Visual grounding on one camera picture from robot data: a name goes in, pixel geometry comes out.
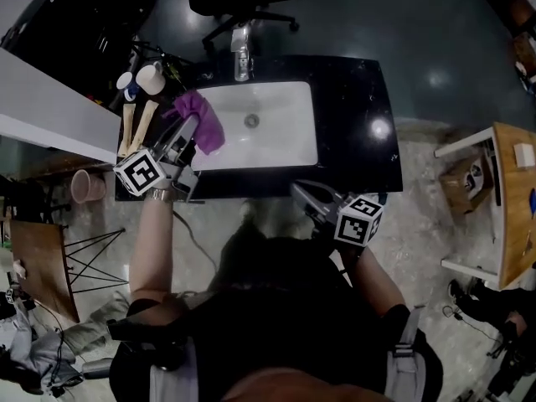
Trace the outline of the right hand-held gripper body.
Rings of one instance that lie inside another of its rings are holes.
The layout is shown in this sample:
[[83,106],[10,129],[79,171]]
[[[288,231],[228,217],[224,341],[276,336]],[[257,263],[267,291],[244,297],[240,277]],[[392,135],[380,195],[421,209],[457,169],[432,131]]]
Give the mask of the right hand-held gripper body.
[[313,221],[313,238],[359,247],[376,235],[384,212],[384,206],[370,197],[339,193],[329,193],[327,199],[307,194],[303,208]]

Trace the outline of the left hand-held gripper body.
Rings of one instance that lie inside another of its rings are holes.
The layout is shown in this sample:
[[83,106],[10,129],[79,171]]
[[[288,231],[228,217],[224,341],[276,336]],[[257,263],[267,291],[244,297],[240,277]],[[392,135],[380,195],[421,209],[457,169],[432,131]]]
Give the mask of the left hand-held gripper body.
[[176,200],[189,202],[198,183],[191,167],[194,155],[192,135],[161,136],[152,147],[133,153],[113,170],[130,195],[141,197],[151,188],[170,188]]

